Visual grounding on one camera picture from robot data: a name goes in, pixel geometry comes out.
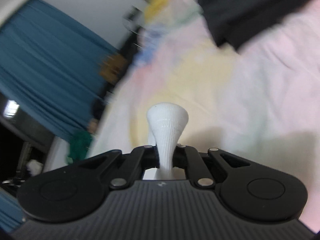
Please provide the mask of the white hooded sweatshirt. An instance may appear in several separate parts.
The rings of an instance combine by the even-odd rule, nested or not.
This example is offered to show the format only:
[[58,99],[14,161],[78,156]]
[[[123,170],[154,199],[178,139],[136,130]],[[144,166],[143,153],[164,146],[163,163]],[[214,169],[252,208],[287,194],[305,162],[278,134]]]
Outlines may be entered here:
[[181,106],[163,102],[152,106],[147,112],[149,138],[153,139],[159,155],[159,167],[155,179],[174,179],[173,155],[178,140],[188,120],[188,112]]

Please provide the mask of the green garment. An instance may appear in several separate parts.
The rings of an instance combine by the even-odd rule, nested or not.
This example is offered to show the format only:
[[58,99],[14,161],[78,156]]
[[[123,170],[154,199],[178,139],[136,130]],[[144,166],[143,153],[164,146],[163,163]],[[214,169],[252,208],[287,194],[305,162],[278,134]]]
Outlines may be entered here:
[[66,156],[66,163],[71,165],[86,159],[92,139],[92,135],[88,131],[76,131],[69,141],[69,151]]

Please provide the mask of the pastel rainbow bed sheet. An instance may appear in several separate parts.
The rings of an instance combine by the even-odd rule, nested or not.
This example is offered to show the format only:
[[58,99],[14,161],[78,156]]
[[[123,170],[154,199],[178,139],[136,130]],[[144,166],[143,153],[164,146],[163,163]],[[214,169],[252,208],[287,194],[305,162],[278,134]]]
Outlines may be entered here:
[[239,51],[218,48],[196,0],[167,0],[139,37],[89,156],[150,143],[148,109],[189,114],[180,143],[217,147],[299,178],[301,220],[319,230],[319,0],[286,16]]

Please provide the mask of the brown cardboard box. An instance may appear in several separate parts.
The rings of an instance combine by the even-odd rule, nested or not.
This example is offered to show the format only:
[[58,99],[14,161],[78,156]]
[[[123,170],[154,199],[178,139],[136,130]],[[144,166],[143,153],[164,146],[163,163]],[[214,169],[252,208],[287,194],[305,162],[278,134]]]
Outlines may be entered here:
[[116,53],[108,56],[100,66],[100,76],[108,83],[115,85],[127,65],[127,59]]

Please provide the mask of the blue curtain right panel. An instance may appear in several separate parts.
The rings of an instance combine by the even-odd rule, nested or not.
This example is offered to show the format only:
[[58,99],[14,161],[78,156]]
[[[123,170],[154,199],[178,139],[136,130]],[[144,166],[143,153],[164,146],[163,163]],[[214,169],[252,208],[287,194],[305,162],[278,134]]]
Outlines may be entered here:
[[100,66],[115,51],[62,11],[30,0],[1,27],[1,92],[69,140],[103,101]]

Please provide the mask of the blue curtain panel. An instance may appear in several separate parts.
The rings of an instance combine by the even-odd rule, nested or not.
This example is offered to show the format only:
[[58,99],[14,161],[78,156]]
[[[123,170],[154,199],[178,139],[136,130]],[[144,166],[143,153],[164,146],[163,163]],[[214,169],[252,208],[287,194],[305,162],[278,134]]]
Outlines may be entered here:
[[1,229],[6,233],[13,232],[25,222],[17,199],[4,189],[0,191],[0,215]]
[[30,0],[1,27],[1,92],[69,140],[103,101],[100,66],[115,51],[62,11]]

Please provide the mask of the blue curtain left panel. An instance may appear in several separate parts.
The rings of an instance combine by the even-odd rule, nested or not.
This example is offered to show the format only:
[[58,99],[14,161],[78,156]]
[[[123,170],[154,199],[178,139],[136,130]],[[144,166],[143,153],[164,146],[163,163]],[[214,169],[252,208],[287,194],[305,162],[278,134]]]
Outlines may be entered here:
[[0,191],[0,215],[1,229],[6,233],[13,232],[25,222],[17,199],[4,189]]

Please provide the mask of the black garment on bed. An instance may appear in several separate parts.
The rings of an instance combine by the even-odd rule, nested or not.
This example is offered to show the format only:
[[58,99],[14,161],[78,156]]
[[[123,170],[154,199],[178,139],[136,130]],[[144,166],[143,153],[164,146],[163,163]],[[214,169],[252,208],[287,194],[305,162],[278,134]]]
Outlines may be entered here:
[[214,43],[239,49],[310,0],[197,0]]

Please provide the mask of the wall power socket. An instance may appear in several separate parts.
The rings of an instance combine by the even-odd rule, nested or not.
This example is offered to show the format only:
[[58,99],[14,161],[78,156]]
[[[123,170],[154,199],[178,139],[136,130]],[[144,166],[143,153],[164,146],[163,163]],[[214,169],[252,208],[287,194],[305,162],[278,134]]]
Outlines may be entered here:
[[135,33],[139,29],[139,19],[142,11],[137,7],[132,6],[131,9],[123,16],[123,26],[126,30]]

